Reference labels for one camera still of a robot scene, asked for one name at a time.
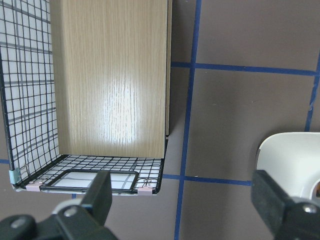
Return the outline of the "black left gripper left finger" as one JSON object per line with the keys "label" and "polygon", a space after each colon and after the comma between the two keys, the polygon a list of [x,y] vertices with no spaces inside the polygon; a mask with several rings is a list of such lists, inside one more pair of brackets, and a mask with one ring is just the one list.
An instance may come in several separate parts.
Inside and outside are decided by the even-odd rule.
{"label": "black left gripper left finger", "polygon": [[104,226],[111,205],[111,174],[107,170],[99,171],[80,202],[80,206],[86,209],[99,225]]}

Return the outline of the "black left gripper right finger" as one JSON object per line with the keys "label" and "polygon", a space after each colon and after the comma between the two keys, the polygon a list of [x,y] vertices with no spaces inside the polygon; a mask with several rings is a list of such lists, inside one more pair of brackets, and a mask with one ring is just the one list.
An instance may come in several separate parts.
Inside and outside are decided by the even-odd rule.
{"label": "black left gripper right finger", "polygon": [[253,172],[251,202],[272,235],[278,233],[293,206],[292,198],[265,170]]}

